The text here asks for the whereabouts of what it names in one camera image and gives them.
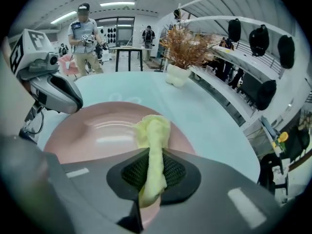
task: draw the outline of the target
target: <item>black cable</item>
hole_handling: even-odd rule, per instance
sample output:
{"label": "black cable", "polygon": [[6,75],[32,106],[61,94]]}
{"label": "black cable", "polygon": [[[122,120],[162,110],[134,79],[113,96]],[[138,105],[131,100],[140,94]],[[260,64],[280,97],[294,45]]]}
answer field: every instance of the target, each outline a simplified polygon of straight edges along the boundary
{"label": "black cable", "polygon": [[41,116],[42,116],[42,120],[41,120],[41,126],[40,126],[39,131],[38,131],[38,132],[36,132],[36,133],[29,132],[29,131],[25,131],[25,133],[27,133],[27,134],[31,134],[31,135],[37,135],[37,134],[39,134],[39,133],[42,131],[42,129],[43,129],[43,120],[44,120],[44,115],[43,115],[42,110],[40,111],[40,113],[41,113]]}

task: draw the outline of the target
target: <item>yellow cloth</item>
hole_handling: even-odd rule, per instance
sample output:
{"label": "yellow cloth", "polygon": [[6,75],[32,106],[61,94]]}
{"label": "yellow cloth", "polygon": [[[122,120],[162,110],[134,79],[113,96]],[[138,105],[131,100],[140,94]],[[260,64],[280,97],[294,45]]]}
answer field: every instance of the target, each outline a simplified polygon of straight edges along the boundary
{"label": "yellow cloth", "polygon": [[147,178],[139,193],[139,205],[144,208],[152,205],[167,187],[163,174],[162,148],[168,147],[170,121],[163,116],[149,115],[134,128],[138,148],[150,148]]}

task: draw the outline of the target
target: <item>white vase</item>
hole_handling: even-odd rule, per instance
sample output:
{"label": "white vase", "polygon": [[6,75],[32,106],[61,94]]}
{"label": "white vase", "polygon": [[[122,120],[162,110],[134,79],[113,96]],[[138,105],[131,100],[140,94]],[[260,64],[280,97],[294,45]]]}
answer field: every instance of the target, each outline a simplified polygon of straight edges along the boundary
{"label": "white vase", "polygon": [[177,66],[168,64],[166,82],[174,87],[182,87],[186,83],[191,71],[189,69],[181,69]]}

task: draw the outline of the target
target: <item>pink plate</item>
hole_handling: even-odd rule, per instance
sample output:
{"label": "pink plate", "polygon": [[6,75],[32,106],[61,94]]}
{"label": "pink plate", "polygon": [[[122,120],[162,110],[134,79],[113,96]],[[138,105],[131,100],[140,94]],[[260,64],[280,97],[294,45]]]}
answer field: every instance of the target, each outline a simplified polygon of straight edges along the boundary
{"label": "pink plate", "polygon": [[[44,151],[58,156],[60,163],[105,158],[137,149],[133,124],[156,111],[130,102],[105,102],[83,108],[61,122]],[[171,123],[169,148],[195,154],[184,134]],[[159,200],[141,209],[143,226],[159,211]]]}

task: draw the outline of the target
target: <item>light blue table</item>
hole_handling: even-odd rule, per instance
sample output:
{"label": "light blue table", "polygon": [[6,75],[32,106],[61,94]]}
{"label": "light blue table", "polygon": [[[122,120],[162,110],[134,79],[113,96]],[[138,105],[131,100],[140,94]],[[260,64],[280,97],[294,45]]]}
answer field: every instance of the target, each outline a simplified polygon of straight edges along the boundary
{"label": "light blue table", "polygon": [[[181,88],[165,82],[164,73],[118,72],[78,79],[83,107],[106,101],[129,101],[154,109],[172,121],[188,138],[199,156],[228,164],[254,182],[259,161],[239,126],[223,107],[195,82]],[[49,136],[67,114],[48,118],[38,146],[43,150]]]}

